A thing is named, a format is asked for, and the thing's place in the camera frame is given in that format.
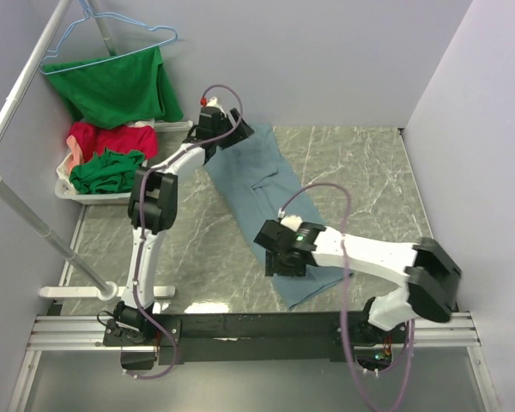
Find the grey-blue polo shirt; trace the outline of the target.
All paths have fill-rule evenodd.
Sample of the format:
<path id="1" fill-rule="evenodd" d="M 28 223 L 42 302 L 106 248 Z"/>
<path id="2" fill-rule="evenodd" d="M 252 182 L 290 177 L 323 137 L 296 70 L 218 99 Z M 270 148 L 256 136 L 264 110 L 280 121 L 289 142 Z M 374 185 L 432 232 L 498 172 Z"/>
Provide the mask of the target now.
<path id="1" fill-rule="evenodd" d="M 254 134 L 217 150 L 204 169 L 233 214 L 244 239 L 262 265 L 265 249 L 254 242 L 267 220 L 301 188 L 300 180 L 282 156 L 272 127 L 253 124 Z M 270 278 L 283 304 L 292 309 L 342 281 L 342 269 L 309 266 L 305 276 Z"/>

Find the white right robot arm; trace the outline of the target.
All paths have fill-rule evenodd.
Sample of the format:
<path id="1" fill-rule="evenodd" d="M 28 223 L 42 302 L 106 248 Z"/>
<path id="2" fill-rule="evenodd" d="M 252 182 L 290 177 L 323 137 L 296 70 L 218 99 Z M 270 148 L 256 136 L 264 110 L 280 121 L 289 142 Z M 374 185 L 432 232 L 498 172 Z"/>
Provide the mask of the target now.
<path id="1" fill-rule="evenodd" d="M 254 242 L 266 250 L 268 276 L 303 276 L 312 267 L 344 268 L 397 285 L 376 297 L 361 319 L 360 334 L 379 342 L 412 318 L 451 321 L 462 271 L 440 243 L 394 243 L 340 233 L 333 227 L 304 222 L 297 216 L 267 220 Z"/>

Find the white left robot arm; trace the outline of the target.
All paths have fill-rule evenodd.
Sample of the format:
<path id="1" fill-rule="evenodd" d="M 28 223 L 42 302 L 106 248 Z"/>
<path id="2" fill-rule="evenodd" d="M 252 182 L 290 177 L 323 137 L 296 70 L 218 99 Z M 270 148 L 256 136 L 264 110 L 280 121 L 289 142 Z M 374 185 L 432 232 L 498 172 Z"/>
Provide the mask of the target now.
<path id="1" fill-rule="evenodd" d="M 146 318 L 155 303 L 155 273 L 161 244 L 178 214 L 179 184 L 203 167 L 221 149 L 254 134 L 238 109 L 225 112 L 212 99 L 201 108 L 199 119 L 179 149 L 152 167 L 139 167 L 128 204 L 133 227 L 129 277 L 113 317 L 124 324 L 124 334 L 136 345 L 155 333 Z"/>

